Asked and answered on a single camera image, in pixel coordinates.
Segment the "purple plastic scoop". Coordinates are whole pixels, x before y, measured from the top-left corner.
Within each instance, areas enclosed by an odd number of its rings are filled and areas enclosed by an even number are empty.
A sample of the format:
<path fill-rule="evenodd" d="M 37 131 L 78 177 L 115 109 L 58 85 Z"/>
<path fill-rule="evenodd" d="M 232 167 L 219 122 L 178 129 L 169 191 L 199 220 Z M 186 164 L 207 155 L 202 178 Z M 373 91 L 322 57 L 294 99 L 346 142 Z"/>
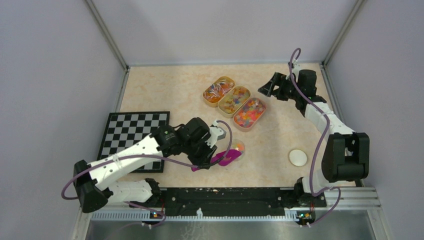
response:
<path fill-rule="evenodd" d="M 214 153 L 210 156 L 207 156 L 207 158 L 204 161 L 194 162 L 193 165 L 202 166 L 202 165 L 212 164 L 222 158 L 222 160 L 218 162 L 217 165 L 221 167 L 225 167 L 243 155 L 243 152 L 237 149 L 230 149 L 226 155 L 225 155 L 225 152 L 226 151 Z"/>

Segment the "clear plastic cup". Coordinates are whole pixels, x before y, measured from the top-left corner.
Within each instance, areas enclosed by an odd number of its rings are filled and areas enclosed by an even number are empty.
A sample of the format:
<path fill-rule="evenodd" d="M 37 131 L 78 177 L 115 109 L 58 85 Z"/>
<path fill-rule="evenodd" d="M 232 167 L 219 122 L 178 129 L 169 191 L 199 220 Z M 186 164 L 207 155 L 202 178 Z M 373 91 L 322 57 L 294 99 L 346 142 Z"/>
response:
<path fill-rule="evenodd" d="M 231 150 L 236 150 L 240 152 L 240 156 L 234 159 L 235 162 L 240 161 L 246 152 L 245 144 L 239 139 L 233 139 L 230 147 Z"/>

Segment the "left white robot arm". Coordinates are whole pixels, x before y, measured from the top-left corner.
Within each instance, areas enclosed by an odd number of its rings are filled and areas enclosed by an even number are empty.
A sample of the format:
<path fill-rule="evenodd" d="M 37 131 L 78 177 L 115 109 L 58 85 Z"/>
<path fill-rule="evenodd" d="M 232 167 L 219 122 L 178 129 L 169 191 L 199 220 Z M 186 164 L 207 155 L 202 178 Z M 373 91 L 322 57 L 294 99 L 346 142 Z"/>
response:
<path fill-rule="evenodd" d="M 134 145 L 101 160 L 74 164 L 69 182 L 76 192 L 83 213 L 95 212 L 108 203 L 138 202 L 154 207 L 160 202 L 159 184 L 152 178 L 132 182 L 119 179 L 155 160 L 169 161 L 170 156 L 185 154 L 187 166 L 209 169 L 217 142 L 226 137 L 219 121 L 207 125 L 194 117 L 177 127 L 163 125 Z"/>

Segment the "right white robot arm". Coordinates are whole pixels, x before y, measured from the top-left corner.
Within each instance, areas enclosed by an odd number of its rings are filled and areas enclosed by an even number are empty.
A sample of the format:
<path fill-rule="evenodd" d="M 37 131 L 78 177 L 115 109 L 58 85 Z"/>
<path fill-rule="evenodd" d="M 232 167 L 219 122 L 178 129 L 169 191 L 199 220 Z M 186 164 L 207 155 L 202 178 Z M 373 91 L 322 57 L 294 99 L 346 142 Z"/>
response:
<path fill-rule="evenodd" d="M 330 109 L 327 101 L 317 95 L 317 73 L 303 69 L 290 76 L 275 72 L 258 92 L 280 101 L 293 100 L 300 113 L 321 133 L 318 141 L 326 142 L 321 167 L 311 164 L 309 176 L 299 178 L 293 190 L 293 200 L 307 206 L 319 195 L 334 188 L 339 182 L 365 179 L 370 168 L 370 138 L 346 126 Z"/>

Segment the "tray of orange pink candies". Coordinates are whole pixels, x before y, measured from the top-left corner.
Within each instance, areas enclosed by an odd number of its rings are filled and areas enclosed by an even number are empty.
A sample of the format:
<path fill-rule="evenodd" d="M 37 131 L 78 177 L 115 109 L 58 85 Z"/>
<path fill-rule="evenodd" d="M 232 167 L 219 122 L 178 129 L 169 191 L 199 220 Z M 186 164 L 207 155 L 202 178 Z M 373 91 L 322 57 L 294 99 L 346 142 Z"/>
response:
<path fill-rule="evenodd" d="M 258 97 L 251 97 L 232 117 L 234 126 L 242 132 L 249 132 L 266 110 L 267 104 L 265 101 Z"/>

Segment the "tray of yellow purple candies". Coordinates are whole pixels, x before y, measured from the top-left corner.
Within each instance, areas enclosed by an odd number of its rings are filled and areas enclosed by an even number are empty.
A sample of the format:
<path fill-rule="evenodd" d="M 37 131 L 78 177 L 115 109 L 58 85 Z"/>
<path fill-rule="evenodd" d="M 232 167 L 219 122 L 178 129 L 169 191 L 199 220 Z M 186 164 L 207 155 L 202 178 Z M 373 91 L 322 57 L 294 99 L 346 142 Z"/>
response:
<path fill-rule="evenodd" d="M 231 118 L 251 97 L 251 91 L 241 85 L 235 86 L 218 102 L 217 110 L 226 118 Z"/>

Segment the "tray of striped candies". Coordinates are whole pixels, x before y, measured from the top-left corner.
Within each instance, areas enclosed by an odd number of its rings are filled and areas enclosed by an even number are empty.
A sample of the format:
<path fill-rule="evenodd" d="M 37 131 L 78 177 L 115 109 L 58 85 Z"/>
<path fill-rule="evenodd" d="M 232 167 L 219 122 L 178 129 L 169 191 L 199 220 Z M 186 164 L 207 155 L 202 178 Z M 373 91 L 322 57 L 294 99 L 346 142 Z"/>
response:
<path fill-rule="evenodd" d="M 234 87 L 235 81 L 232 78 L 221 76 L 203 91 L 202 99 L 209 107 L 215 108 L 218 106 L 218 102 Z"/>

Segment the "white round lid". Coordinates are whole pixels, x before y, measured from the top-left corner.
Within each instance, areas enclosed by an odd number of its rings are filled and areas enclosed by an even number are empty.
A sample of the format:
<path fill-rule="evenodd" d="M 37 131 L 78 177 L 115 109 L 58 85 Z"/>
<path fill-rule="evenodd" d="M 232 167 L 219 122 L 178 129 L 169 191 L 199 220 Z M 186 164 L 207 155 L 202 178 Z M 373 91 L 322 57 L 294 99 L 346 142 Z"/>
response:
<path fill-rule="evenodd" d="M 306 165 L 308 157 L 306 153 L 300 149 L 293 149 L 288 154 L 288 159 L 291 164 L 296 167 L 302 167 Z"/>

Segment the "black white checkerboard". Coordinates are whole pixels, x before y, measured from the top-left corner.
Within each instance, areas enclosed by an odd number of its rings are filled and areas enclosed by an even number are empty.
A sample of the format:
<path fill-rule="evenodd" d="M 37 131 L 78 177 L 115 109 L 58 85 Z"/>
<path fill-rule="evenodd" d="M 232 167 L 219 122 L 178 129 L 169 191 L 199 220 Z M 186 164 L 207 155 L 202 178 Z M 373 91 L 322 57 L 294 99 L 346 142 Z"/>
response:
<path fill-rule="evenodd" d="M 97 159 L 105 159 L 141 141 L 170 121 L 169 111 L 111 112 L 100 142 Z"/>

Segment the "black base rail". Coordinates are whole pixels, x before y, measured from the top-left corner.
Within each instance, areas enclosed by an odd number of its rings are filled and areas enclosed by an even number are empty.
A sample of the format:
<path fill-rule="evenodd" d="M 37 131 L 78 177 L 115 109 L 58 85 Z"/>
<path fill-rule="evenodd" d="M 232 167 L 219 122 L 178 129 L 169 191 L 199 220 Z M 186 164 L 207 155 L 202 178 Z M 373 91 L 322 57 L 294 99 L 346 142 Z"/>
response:
<path fill-rule="evenodd" d="M 314 197 L 292 187 L 168 187 L 140 206 L 168 217 L 265 217 L 283 216 L 294 208 L 322 208 L 327 202 L 324 194 Z"/>

